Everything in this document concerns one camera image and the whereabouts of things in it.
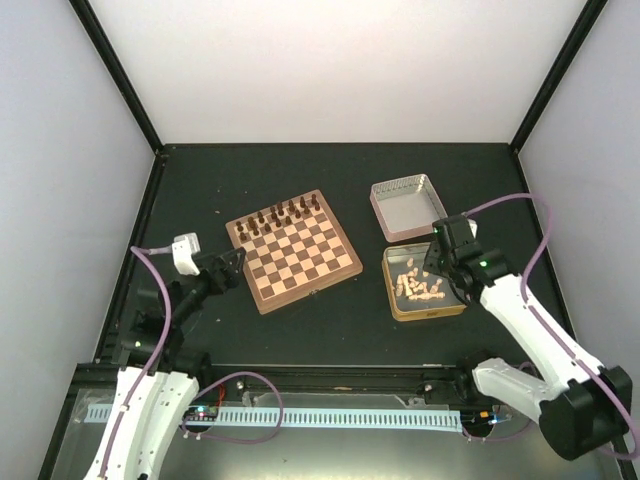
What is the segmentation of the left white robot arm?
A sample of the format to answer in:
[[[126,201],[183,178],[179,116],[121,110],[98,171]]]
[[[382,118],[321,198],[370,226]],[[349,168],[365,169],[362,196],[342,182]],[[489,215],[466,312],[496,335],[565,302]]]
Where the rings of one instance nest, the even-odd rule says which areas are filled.
[[[215,376],[207,353],[190,353],[182,323],[204,301],[239,284],[246,251],[200,255],[187,240],[166,248],[180,280],[167,283],[151,261],[153,249],[133,247],[158,292],[122,343],[116,392],[88,479],[156,479],[194,399],[207,397]]]

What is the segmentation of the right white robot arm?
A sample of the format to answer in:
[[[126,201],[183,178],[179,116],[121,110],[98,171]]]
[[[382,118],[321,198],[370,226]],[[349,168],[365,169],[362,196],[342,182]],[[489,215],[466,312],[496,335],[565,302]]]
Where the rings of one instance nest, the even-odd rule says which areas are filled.
[[[514,272],[502,252],[484,249],[463,215],[437,220],[424,259],[459,300],[477,303],[516,340],[534,375],[489,357],[454,379],[457,396],[493,397],[535,422],[560,457],[574,460],[631,432],[633,383],[620,367],[605,367],[558,324]]]

